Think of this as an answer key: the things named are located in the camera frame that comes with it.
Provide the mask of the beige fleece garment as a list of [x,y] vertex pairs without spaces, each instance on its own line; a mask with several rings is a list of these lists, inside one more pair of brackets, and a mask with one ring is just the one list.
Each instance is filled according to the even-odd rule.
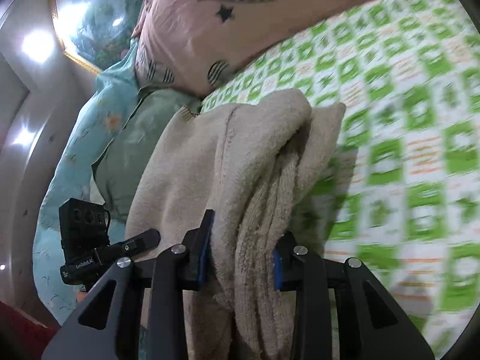
[[340,102],[315,108],[291,88],[170,119],[125,234],[157,229],[165,250],[214,211],[212,272],[182,296],[191,359],[226,359],[232,341],[241,359],[289,358],[295,297],[274,288],[272,252],[333,156],[345,111]]

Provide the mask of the light blue floral blanket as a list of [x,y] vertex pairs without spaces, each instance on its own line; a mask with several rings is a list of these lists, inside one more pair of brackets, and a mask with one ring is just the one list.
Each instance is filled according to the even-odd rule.
[[32,273],[38,297],[58,323],[77,306],[79,286],[66,285],[59,207],[70,198],[90,199],[91,165],[116,138],[137,105],[139,87],[134,72],[138,40],[126,56],[96,78],[96,91],[80,109],[64,152],[41,203],[32,247]]

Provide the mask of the green checkered bed sheet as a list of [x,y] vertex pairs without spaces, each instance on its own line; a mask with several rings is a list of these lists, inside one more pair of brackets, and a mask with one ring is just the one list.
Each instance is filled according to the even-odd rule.
[[357,257],[442,358],[479,307],[479,32],[459,0],[374,0],[269,49],[202,108],[346,106],[296,240]]

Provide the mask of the gold framed landscape painting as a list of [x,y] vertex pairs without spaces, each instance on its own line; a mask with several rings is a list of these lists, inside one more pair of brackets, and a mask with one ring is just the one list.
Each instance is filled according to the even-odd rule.
[[126,55],[142,5],[143,0],[49,0],[64,54],[96,74]]

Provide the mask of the pink heart-patterned quilt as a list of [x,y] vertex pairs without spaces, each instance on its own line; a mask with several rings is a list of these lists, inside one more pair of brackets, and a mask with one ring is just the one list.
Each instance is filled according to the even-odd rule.
[[145,0],[133,31],[142,87],[210,94],[272,45],[371,0]]

